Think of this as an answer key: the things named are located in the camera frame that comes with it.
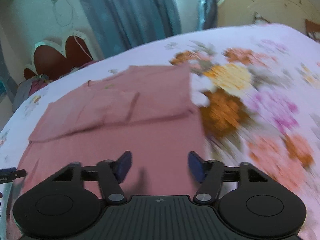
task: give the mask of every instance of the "blue curtain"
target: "blue curtain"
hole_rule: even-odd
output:
[[[181,33],[174,0],[80,0],[105,57]]]
[[[198,30],[217,27],[218,5],[217,0],[201,0],[199,5]]]
[[[0,100],[4,97],[5,93],[7,93],[10,101],[13,103],[17,89],[18,85],[10,76],[8,68],[4,62],[4,56],[0,43]]]

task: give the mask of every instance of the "metal pivot bolt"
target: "metal pivot bolt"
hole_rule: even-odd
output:
[[[114,194],[109,195],[108,199],[111,201],[114,201],[114,202],[118,202],[118,201],[123,200],[124,196],[119,193],[114,193]]]
[[[202,202],[206,202],[206,201],[209,201],[211,199],[211,196],[209,194],[206,194],[206,193],[201,193],[201,194],[198,194],[196,196],[196,199],[199,200],[199,201],[202,201]]]

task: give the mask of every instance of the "black ribbed plate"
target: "black ribbed plate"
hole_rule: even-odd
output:
[[[32,240],[23,236],[21,240]],[[188,196],[133,196],[108,207],[91,228],[70,240],[245,240],[228,229],[214,210]],[[288,240],[298,240],[291,236]]]

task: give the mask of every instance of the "wooden headboard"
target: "wooden headboard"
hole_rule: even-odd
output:
[[[41,41],[35,45],[31,55],[32,65],[24,69],[25,79],[45,74],[50,80],[57,80],[74,67],[81,67],[96,61],[88,37],[79,31],[71,31],[62,40],[62,45],[53,41]]]
[[[306,32],[309,38],[320,43],[320,38],[317,35],[320,33],[320,24],[306,20]]]

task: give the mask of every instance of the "pink cloth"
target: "pink cloth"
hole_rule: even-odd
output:
[[[90,66],[90,65],[92,65],[93,63],[96,63],[97,61],[90,61],[90,62],[88,62],[88,63],[85,63],[85,64],[83,64],[81,67],[79,67],[79,69],[82,69],[82,68],[85,68],[85,67],[87,67],[87,66]]]
[[[88,81],[51,103],[29,140],[18,166],[28,172],[20,195],[70,162],[91,166],[126,150],[133,155],[121,184],[127,196],[192,197],[199,187],[187,160],[190,151],[204,157],[200,115],[189,95],[189,66],[131,66],[111,78]],[[101,197],[97,182],[84,185]],[[16,240],[20,233],[11,211],[7,218],[7,238]]]
[[[35,92],[40,90],[41,88],[46,87],[48,84],[44,82],[44,80],[35,80],[31,84],[31,88],[29,91],[29,96],[33,95]]]

